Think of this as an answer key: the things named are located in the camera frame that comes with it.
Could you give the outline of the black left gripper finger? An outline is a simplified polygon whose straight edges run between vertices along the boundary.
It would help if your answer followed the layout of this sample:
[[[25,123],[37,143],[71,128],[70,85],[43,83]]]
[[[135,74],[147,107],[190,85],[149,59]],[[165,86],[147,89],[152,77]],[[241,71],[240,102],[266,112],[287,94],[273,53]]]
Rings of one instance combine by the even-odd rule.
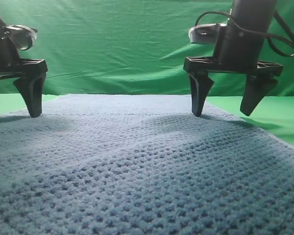
[[[37,118],[42,113],[42,93],[45,79],[46,73],[28,73],[13,82],[32,118]]]

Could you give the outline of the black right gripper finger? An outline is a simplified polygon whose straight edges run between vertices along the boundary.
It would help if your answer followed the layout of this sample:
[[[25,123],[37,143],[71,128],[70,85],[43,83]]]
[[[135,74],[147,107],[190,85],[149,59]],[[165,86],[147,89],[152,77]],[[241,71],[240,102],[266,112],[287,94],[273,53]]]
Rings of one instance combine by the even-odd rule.
[[[261,100],[271,92],[278,81],[271,74],[246,76],[245,92],[241,101],[240,111],[250,116]]]
[[[193,72],[188,74],[191,88],[192,113],[200,117],[208,93],[214,81],[209,78],[208,72]]]

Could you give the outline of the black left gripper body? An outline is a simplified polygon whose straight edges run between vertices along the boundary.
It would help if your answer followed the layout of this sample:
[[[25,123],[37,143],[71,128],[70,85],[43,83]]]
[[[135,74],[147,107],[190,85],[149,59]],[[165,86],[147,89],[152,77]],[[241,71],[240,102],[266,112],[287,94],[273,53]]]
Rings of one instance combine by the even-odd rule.
[[[27,73],[45,73],[47,63],[43,59],[24,59],[19,55],[19,49],[4,32],[8,26],[0,17],[0,76],[2,74],[23,75]]]

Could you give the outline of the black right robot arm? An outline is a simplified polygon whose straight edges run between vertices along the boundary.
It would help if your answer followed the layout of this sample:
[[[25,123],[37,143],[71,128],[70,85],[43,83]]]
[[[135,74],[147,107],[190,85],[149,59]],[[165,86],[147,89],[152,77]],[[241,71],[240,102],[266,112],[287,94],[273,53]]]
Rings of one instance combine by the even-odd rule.
[[[259,60],[259,55],[276,6],[275,0],[235,0],[228,22],[196,24],[188,33],[192,44],[214,44],[212,56],[187,57],[187,73],[192,98],[192,113],[202,114],[205,99],[214,81],[209,74],[237,73],[246,75],[245,92],[240,111],[249,116],[260,101],[278,84],[275,77],[282,65]]]

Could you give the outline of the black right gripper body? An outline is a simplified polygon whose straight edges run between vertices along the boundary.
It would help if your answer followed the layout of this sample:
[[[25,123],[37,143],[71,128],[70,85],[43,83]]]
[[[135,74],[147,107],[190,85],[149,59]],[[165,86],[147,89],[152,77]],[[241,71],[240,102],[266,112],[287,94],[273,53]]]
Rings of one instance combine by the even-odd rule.
[[[259,60],[264,39],[252,36],[234,26],[221,29],[212,56],[186,57],[183,70],[187,73],[206,71],[280,76],[283,66]]]

